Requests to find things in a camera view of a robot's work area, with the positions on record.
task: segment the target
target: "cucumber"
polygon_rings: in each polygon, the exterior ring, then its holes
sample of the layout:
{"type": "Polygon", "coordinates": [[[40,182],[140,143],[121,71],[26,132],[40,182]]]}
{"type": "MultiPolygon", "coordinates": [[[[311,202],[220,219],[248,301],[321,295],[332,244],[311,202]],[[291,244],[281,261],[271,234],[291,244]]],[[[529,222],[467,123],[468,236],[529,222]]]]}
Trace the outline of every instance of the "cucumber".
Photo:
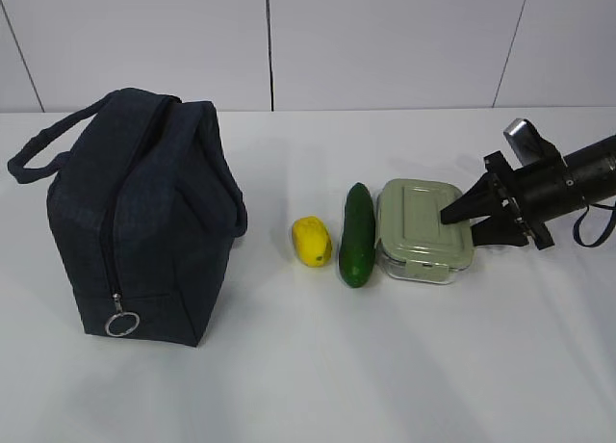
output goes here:
{"type": "Polygon", "coordinates": [[[368,282],[374,268],[374,206],[370,191],[356,183],[346,196],[345,226],[340,243],[340,276],[350,287],[368,282]]]}

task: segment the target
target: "lemon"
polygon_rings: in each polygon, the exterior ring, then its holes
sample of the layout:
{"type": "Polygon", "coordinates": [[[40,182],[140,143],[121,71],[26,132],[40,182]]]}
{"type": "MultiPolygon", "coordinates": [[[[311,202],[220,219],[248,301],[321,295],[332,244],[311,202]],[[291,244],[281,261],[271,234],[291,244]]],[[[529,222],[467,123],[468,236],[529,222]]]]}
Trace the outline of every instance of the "lemon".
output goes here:
{"type": "Polygon", "coordinates": [[[331,238],[317,217],[305,217],[293,223],[293,245],[297,257],[309,267],[322,267],[331,258],[331,238]]]}

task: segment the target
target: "green lid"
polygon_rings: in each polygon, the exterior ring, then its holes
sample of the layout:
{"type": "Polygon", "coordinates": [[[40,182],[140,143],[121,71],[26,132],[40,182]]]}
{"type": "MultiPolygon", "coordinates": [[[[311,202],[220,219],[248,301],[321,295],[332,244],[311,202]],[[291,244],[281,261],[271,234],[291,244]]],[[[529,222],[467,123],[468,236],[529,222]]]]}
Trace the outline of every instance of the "green lid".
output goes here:
{"type": "Polygon", "coordinates": [[[376,239],[394,264],[404,265],[397,277],[448,282],[451,272],[471,265],[470,222],[441,224],[441,210],[461,195],[455,186],[436,181],[397,179],[385,185],[376,239]]]}

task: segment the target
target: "lunch bag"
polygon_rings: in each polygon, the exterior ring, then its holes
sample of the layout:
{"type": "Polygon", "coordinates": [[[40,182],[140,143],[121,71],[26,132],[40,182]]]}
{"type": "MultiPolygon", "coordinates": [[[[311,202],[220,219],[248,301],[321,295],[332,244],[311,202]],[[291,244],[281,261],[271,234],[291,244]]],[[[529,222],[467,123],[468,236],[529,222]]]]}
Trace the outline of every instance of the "lunch bag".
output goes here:
{"type": "Polygon", "coordinates": [[[42,130],[8,168],[19,183],[56,174],[47,215],[86,333],[199,343],[247,220],[212,103],[113,91],[42,130]],[[69,151],[25,168],[91,116],[69,151]]]}

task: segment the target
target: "container lid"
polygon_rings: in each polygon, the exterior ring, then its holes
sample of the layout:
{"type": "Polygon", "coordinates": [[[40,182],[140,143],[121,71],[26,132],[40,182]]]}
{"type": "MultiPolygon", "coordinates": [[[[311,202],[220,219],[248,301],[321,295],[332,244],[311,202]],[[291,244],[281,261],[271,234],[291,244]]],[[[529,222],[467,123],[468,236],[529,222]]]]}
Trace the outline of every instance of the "container lid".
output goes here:
{"type": "Polygon", "coordinates": [[[470,222],[441,224],[441,210],[461,195],[448,183],[391,180],[379,197],[377,242],[409,271],[409,266],[467,268],[475,250],[470,222]]]}

